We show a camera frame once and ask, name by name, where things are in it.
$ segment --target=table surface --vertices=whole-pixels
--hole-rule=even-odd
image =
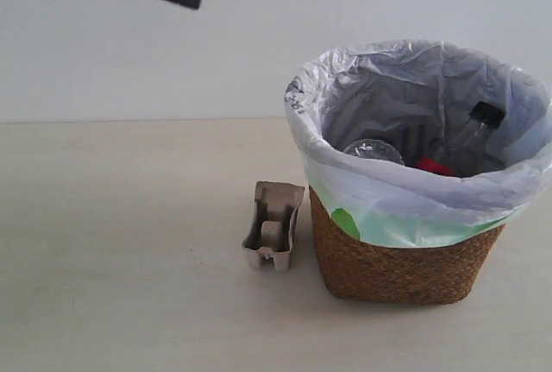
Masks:
[[[549,194],[509,224],[470,296],[329,295],[309,201],[292,267],[241,250],[257,180],[304,185],[282,119],[0,126],[0,370],[545,371]]]

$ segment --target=black bottle cap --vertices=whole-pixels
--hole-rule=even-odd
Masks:
[[[504,120],[505,113],[498,107],[485,102],[478,102],[470,112],[473,120],[482,122],[487,126],[496,129]]]

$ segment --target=cardboard piece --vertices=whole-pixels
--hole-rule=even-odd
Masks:
[[[260,269],[273,260],[277,271],[287,271],[304,187],[283,182],[258,181],[255,187],[251,230],[241,243],[249,267]]]

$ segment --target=white plastic bag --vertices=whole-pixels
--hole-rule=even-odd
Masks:
[[[442,247],[503,224],[552,180],[549,88],[514,66],[443,42],[338,48],[306,63],[285,112],[309,184],[351,236],[379,246]],[[506,112],[486,172],[450,178],[342,153],[390,142],[407,165],[453,134],[479,101]]]

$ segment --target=trash can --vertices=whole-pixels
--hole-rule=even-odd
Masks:
[[[343,47],[303,65],[285,113],[329,291],[417,305],[464,299],[505,224],[550,184],[550,100],[549,88],[519,68],[445,42]],[[505,117],[480,173],[416,168],[481,101]],[[342,152],[364,138],[393,145],[405,165]]]

